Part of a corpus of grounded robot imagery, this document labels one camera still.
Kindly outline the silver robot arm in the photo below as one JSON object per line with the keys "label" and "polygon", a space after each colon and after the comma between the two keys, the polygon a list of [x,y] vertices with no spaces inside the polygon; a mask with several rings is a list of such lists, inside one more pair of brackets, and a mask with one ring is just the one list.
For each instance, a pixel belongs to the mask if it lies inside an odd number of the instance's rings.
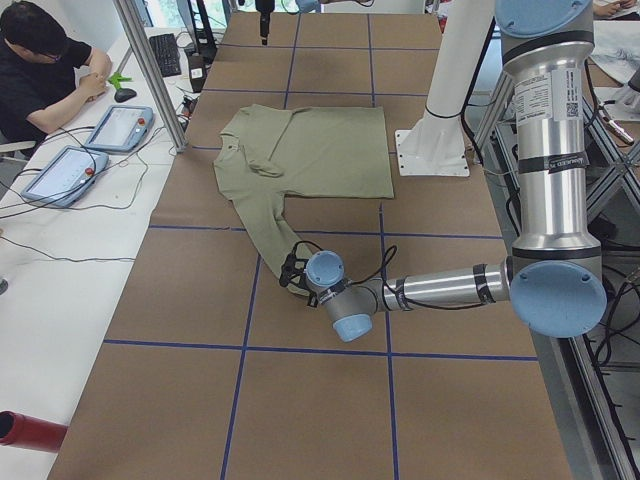
{"label": "silver robot arm", "polygon": [[[259,29],[260,40],[263,46],[268,45],[268,38],[270,33],[270,20],[271,14],[275,11],[275,0],[255,0],[255,9],[259,13]],[[309,12],[319,12],[322,5],[330,4],[330,1],[295,1],[298,8],[297,11],[292,12],[292,15]]]}
{"label": "silver robot arm", "polygon": [[514,84],[521,227],[500,264],[389,280],[354,282],[342,259],[322,250],[302,278],[344,341],[371,328],[379,311],[475,308],[509,301],[540,334],[571,338],[591,330],[607,306],[601,246],[587,227],[582,66],[594,46],[588,1],[457,1],[449,12],[423,117],[396,134],[405,175],[459,173],[460,121],[484,41],[502,37]]}

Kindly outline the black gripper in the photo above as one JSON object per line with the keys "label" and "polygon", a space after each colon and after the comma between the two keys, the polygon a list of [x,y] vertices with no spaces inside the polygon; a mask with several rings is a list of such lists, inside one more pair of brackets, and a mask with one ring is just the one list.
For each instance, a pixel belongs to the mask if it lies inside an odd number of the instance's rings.
{"label": "black gripper", "polygon": [[260,38],[266,46],[269,37],[269,14],[273,12],[273,0],[255,0],[255,8],[260,12]]}

